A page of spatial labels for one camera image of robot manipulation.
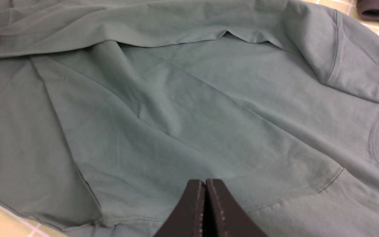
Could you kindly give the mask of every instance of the sage green fabric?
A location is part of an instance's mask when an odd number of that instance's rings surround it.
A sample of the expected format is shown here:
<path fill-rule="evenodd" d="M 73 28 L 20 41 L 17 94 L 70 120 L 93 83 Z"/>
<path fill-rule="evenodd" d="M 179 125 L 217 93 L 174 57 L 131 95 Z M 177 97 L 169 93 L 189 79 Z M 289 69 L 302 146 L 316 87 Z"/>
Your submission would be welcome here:
<path fill-rule="evenodd" d="M 271 237 L 379 236 L 379 37 L 297 0 L 0 0 L 0 204 L 153 236 L 223 179 Z"/>

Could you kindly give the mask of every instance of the sweatshirt sleeve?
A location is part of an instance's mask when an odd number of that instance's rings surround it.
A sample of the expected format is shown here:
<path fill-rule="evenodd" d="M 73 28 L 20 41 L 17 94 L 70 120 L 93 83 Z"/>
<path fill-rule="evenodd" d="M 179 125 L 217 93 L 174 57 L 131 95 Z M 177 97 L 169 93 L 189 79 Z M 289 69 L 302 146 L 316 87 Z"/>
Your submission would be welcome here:
<path fill-rule="evenodd" d="M 379 36 L 341 13 L 337 27 L 335 66 L 328 81 L 322 83 L 379 103 Z"/>
<path fill-rule="evenodd" d="M 16 0 L 0 58 L 85 48 L 215 40 L 226 32 L 300 54 L 320 83 L 379 103 L 379 37 L 334 9 L 299 0 Z"/>

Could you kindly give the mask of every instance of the tiled surface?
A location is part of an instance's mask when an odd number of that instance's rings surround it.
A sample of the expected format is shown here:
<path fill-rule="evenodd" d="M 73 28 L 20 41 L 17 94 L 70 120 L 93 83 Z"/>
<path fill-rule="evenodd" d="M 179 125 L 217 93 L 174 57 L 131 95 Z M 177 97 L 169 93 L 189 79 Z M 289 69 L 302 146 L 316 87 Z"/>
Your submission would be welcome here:
<path fill-rule="evenodd" d="M 361 21 L 356 11 L 355 0 L 305 0 L 325 5 L 349 15 L 379 35 L 379 22 Z M 0 207 L 0 237 L 66 237 L 39 223 L 21 219 Z"/>

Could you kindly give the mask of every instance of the sleeve seam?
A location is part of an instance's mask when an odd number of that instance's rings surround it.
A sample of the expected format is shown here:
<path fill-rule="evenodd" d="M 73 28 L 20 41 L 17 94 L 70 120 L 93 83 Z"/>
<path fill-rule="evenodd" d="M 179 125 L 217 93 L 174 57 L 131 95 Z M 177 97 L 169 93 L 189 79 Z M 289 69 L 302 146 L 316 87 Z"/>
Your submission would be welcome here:
<path fill-rule="evenodd" d="M 339 65 L 338 61 L 339 61 L 339 56 L 340 56 L 340 29 L 338 26 L 340 17 L 337 10 L 334 10 L 334 12 L 335 12 L 334 23 L 336 24 L 336 32 L 337 32 L 336 33 L 336 48 L 335 48 L 336 53 L 334 55 L 333 66 L 331 68 L 330 74 L 328 75 L 328 78 L 324 81 L 324 84 L 326 85 L 331 85 L 333 81 L 336 79 L 336 68 Z"/>

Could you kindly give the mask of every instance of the beige tile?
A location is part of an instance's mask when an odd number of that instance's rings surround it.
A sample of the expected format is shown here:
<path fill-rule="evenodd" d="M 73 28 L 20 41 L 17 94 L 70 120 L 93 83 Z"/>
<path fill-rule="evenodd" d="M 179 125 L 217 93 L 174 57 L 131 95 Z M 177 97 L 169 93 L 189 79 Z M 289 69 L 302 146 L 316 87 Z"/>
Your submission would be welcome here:
<path fill-rule="evenodd" d="M 0 210 L 0 237 L 28 237 L 31 229 Z"/>
<path fill-rule="evenodd" d="M 359 15 L 358 15 L 358 10 L 356 9 L 356 7 L 352 7 L 352 9 L 350 9 L 350 13 L 349 13 L 349 16 L 358 20 L 359 22 L 362 22 L 362 23 L 365 23 L 367 25 L 370 25 L 370 26 L 373 26 L 373 27 L 379 27 L 379 21 L 364 21 L 364 20 L 361 20 L 361 18 L 359 18 Z"/>
<path fill-rule="evenodd" d="M 320 5 L 328 6 L 333 9 L 337 9 L 340 12 L 343 12 L 344 14 L 347 14 L 347 11 L 349 10 L 349 4 L 336 2 L 332 0 L 320 0 Z"/>
<path fill-rule="evenodd" d="M 366 26 L 368 29 L 372 30 L 374 33 L 378 34 L 378 31 L 379 29 L 376 29 L 376 28 L 373 28 L 373 27 L 369 27 L 369 26 Z"/>
<path fill-rule="evenodd" d="M 64 235 L 58 231 L 55 231 L 54 229 L 49 228 L 45 225 L 40 226 L 39 229 L 41 229 L 43 232 L 48 234 L 50 237 L 67 237 L 66 235 Z"/>

